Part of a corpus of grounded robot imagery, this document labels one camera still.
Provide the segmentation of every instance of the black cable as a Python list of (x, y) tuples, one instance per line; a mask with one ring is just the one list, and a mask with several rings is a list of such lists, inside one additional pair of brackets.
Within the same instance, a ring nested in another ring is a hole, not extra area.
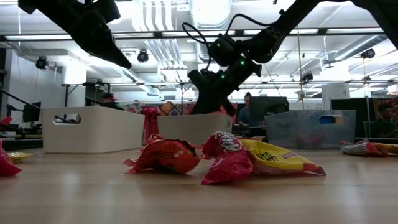
[(270, 24), (265, 24), (265, 23), (262, 23), (262, 22), (259, 22), (259, 21), (255, 20), (255, 19), (253, 19), (253, 18), (251, 18), (251, 17), (249, 17), (249, 16), (247, 16), (245, 14), (238, 13), (235, 16), (232, 17), (231, 22), (229, 23), (228, 29), (226, 30), (225, 34), (228, 34), (229, 30), (231, 29), (232, 23), (234, 22), (234, 20), (237, 17), (242, 17), (244, 19), (249, 20), (250, 22), (252, 22), (254, 24), (257, 24), (259, 26), (264, 26), (264, 27), (271, 26), (271, 25), (273, 25), (275, 23), (275, 22), (273, 22), (273, 23), (270, 23)]
[[(192, 35), (189, 33), (189, 31), (187, 30), (187, 28), (185, 28), (185, 26), (189, 26), (193, 31), (197, 32), (197, 33), (199, 34), (200, 38), (203, 39), (203, 41), (201, 41), (201, 40), (197, 39), (196, 37), (192, 36)], [(206, 45), (206, 48), (207, 48), (207, 53), (210, 51), (209, 43), (207, 42), (206, 37), (200, 32), (200, 30), (198, 30), (196, 27), (194, 27), (193, 25), (191, 25), (191, 24), (189, 24), (189, 23), (187, 23), (187, 22), (183, 22), (183, 23), (182, 23), (182, 29), (187, 33), (187, 35), (188, 35), (192, 40), (194, 40), (194, 41), (196, 41), (196, 42), (198, 42), (198, 43), (201, 43), (201, 44), (205, 44), (205, 45)], [(209, 69), (210, 63), (211, 63), (210, 54), (208, 53), (208, 55), (209, 55), (209, 60), (207, 61), (207, 66), (206, 66), (206, 68), (205, 68), (206, 70)]]

